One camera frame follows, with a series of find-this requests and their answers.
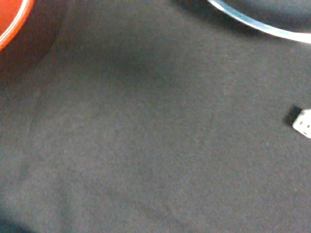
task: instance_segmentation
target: dice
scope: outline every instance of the dice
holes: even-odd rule
[[[303,110],[295,122],[293,128],[311,139],[311,109]]]

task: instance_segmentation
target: bowl rim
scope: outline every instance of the bowl rim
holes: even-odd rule
[[[16,36],[19,30],[24,25],[27,17],[29,16],[35,0],[23,0],[18,13],[10,26],[0,35],[0,50],[7,46],[10,41]]]
[[[259,31],[262,31],[264,33],[274,35],[277,37],[311,44],[311,33],[297,33],[297,32],[291,32],[291,31],[280,29],[280,28],[276,28],[276,27],[264,24],[262,22],[259,22],[255,19],[252,19],[251,17],[248,17],[247,15],[227,5],[222,0],[207,0],[207,1],[211,3],[213,6],[215,6],[218,10],[231,16],[237,21],[243,24],[246,24],[252,28],[255,28]]]

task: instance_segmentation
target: white dice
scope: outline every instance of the white dice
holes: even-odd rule
[[[311,139],[311,109],[303,110],[295,122],[293,128]]]

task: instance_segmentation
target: black fabric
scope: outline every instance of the black fabric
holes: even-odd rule
[[[204,1],[58,4],[31,64],[1,54],[2,228],[310,231],[311,141],[290,127],[310,45]]]

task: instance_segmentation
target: orange bowl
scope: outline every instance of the orange bowl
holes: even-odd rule
[[[18,33],[35,0],[0,0],[0,50]]]

